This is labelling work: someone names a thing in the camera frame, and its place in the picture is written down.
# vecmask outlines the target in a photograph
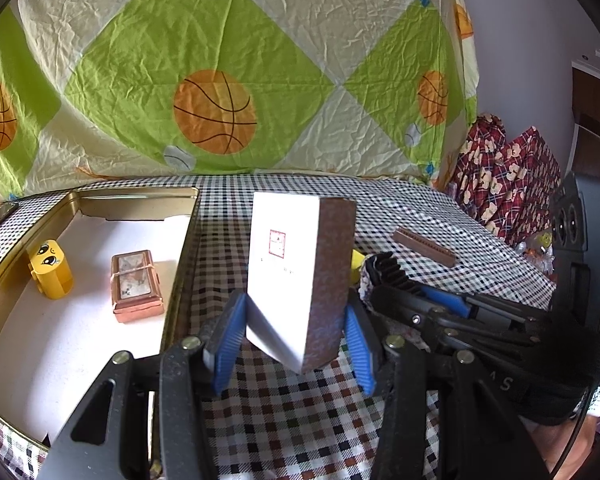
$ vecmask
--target yellow cylinder with cartoon face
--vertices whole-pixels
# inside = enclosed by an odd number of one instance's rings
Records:
[[[29,253],[31,276],[50,300],[59,300],[74,286],[69,263],[55,240],[45,240]]]

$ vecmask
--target red plaid fabric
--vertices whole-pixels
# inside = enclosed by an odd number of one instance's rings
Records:
[[[462,210],[515,245],[549,223],[549,196],[560,168],[531,127],[510,143],[496,116],[479,116],[460,151],[453,182]]]

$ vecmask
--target checkered tablecloth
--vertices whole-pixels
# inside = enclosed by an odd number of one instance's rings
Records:
[[[553,287],[502,241],[464,215],[443,194],[393,180],[298,175],[187,176],[106,182],[125,186],[196,186],[201,191],[202,238],[190,290],[190,333],[216,316],[234,288],[246,288],[251,207],[255,191],[343,196],[358,203],[356,248],[393,251],[422,282],[456,292],[480,291],[546,308]],[[0,227],[0,259],[63,192],[22,201]],[[395,244],[396,226],[448,247],[458,264],[447,269]],[[427,457],[423,475],[437,463],[436,396],[427,397]],[[346,345],[322,370],[302,376],[285,370],[248,343],[221,399],[204,404],[219,474],[226,480],[368,478],[382,424],[383,402],[356,385]],[[0,420],[0,456],[17,478],[33,479],[45,453]]]

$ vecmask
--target wall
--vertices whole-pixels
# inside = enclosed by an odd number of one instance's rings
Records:
[[[480,69],[478,110],[502,118],[509,139],[538,128],[561,168],[573,137],[571,63],[596,63],[600,35],[577,0],[465,0]]]

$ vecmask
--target blue gripper pad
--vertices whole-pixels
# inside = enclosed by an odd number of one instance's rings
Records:
[[[229,385],[247,330],[247,300],[241,290],[232,292],[204,349],[203,359],[213,373],[211,386],[217,396]]]
[[[344,336],[358,386],[365,395],[372,396],[376,391],[376,374],[381,365],[382,347],[354,290],[349,292],[349,303],[345,309]]]
[[[458,294],[433,288],[429,285],[423,285],[420,289],[425,297],[431,301],[435,301],[442,306],[446,306],[456,316],[467,318],[471,313],[471,308],[464,302],[464,298]]]

